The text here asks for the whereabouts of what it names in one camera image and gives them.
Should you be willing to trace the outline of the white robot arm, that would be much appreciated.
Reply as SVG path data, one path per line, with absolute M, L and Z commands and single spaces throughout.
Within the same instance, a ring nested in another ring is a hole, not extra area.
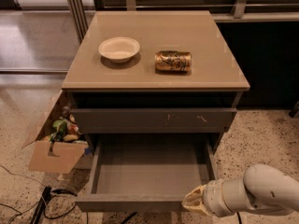
M 286 216 L 299 212 L 299 182 L 276 168 L 255 164 L 242 177 L 196 187 L 182 206 L 205 216 L 228 217 L 237 212 Z

